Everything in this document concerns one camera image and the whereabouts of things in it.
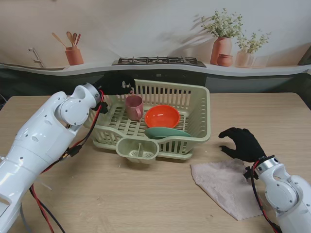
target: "countertop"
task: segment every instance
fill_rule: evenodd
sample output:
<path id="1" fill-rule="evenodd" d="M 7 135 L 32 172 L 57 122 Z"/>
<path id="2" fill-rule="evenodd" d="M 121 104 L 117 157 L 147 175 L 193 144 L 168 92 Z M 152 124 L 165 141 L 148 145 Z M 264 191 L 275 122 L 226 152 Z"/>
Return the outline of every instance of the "countertop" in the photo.
<path id="1" fill-rule="evenodd" d="M 8 153 L 15 134 L 47 98 L 9 99 L 0 111 L 0 154 Z M 40 175 L 52 190 L 35 183 L 38 197 L 69 233 L 272 233 L 263 216 L 236 221 L 221 209 L 195 184 L 190 164 L 230 159 L 219 145 L 234 144 L 218 134 L 247 128 L 267 155 L 274 154 L 290 174 L 311 183 L 311 112 L 293 93 L 211 94 L 210 102 L 211 138 L 194 149 L 190 160 L 132 164 L 87 141 L 75 157 Z M 75 141 L 85 133 L 82 129 Z M 256 184 L 262 193 L 262 182 Z M 50 232 L 29 193 L 23 209 L 33 232 Z M 9 233 L 20 232 L 26 230 L 18 217 Z"/>
<path id="2" fill-rule="evenodd" d="M 94 73 L 100 71 L 109 70 L 133 70 L 133 69 L 182 69 L 186 71 L 201 72 L 206 74 L 223 75 L 223 76 L 235 76 L 235 77 L 248 77 L 248 76 L 271 76 L 271 75 L 291 75 L 298 73 L 307 73 L 311 69 L 311 65 L 305 66 L 284 66 L 284 67 L 265 67 L 265 68 L 237 68 L 237 67 L 222 67 L 211 64 L 206 64 L 206 67 L 196 67 L 189 65 L 175 65 L 175 64 L 154 64 L 154 65 L 119 65 L 112 66 L 111 62 L 98 62 L 98 63 L 85 63 L 76 66 L 65 66 L 63 70 L 42 70 L 10 66 L 6 64 L 0 64 L 1 68 L 27 71 L 30 73 L 55 75 L 55 76 L 68 76 L 78 75 L 86 73 Z"/>

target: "utensil holder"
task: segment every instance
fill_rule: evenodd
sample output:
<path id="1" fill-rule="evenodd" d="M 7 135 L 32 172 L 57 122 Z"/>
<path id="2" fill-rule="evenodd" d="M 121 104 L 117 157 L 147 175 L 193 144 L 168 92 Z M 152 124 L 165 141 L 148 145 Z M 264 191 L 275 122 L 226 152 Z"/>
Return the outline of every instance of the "utensil holder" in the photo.
<path id="1" fill-rule="evenodd" d="M 124 137 L 116 144 L 118 155 L 133 163 L 152 164 L 159 150 L 158 143 L 150 139 Z"/>
<path id="2" fill-rule="evenodd" d="M 75 66 L 75 65 L 83 64 L 82 55 L 78 47 L 76 46 L 66 47 L 65 53 L 66 53 L 69 65 Z"/>

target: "wooden table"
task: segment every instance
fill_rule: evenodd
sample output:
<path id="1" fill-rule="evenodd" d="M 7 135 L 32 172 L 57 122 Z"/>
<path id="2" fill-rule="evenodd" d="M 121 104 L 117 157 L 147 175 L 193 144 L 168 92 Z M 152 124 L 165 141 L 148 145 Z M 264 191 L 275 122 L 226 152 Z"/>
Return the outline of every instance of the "wooden table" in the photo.
<path id="1" fill-rule="evenodd" d="M 47 98 L 8 101 L 0 111 L 0 154 L 7 154 L 17 131 Z M 290 174 L 311 183 L 310 110 L 292 93 L 211 94 L 211 117 L 210 140 L 188 161 L 131 164 L 88 141 L 78 155 L 40 176 L 52 191 L 36 183 L 36 192 L 68 233 L 273 232 L 262 216 L 236 221 L 228 215 L 194 183 L 190 164 L 229 159 L 218 146 L 234 147 L 233 143 L 219 139 L 219 132 L 232 126 L 248 128 L 267 155 L 276 155 Z M 84 129 L 77 140 L 85 133 Z M 262 183 L 257 184 L 262 192 Z M 23 207 L 34 233 L 50 232 L 29 193 Z M 19 217 L 10 233 L 21 232 L 26 230 Z"/>

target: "utensil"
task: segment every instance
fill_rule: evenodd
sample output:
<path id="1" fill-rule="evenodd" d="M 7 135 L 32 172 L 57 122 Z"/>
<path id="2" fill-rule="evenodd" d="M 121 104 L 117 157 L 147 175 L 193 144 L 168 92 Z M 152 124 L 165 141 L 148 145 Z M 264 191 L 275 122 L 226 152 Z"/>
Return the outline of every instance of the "utensil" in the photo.
<path id="1" fill-rule="evenodd" d="M 149 128 L 174 128 L 179 122 L 179 112 L 169 105 L 157 105 L 146 112 L 145 122 Z"/>
<path id="2" fill-rule="evenodd" d="M 71 46 L 73 47 L 73 40 L 72 40 L 71 32 L 67 32 L 66 34 L 67 34 L 69 41 L 71 42 Z"/>
<path id="3" fill-rule="evenodd" d="M 76 42 L 76 46 L 77 46 L 77 44 L 79 43 L 80 36 L 81 36 L 81 34 L 78 35 L 77 42 Z"/>
<path id="4" fill-rule="evenodd" d="M 131 120 L 140 120 L 143 114 L 142 98 L 137 95 L 130 95 L 125 99 L 125 108 L 128 118 Z"/>
<path id="5" fill-rule="evenodd" d="M 60 43 L 62 43 L 65 47 L 67 47 L 63 41 L 55 34 L 55 33 L 52 33 L 52 35 L 55 37 L 56 40 L 58 40 Z"/>
<path id="6" fill-rule="evenodd" d="M 162 139 L 170 136 L 191 137 L 187 132 L 165 127 L 148 128 L 145 130 L 145 135 L 150 139 Z"/>
<path id="7" fill-rule="evenodd" d="M 76 43 L 76 39 L 77 39 L 77 33 L 74 33 L 72 35 L 72 40 L 73 40 L 73 45 L 72 46 L 74 46 L 74 44 Z"/>

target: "green plate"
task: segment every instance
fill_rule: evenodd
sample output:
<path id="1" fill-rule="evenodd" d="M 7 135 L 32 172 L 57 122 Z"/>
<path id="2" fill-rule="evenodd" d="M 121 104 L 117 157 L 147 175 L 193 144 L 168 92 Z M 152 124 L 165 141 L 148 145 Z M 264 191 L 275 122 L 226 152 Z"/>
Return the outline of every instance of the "green plate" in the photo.
<path id="1" fill-rule="evenodd" d="M 150 139 L 162 139 L 169 136 L 181 136 L 191 137 L 189 133 L 181 130 L 165 128 L 165 127 L 153 127 L 145 130 L 145 135 Z"/>

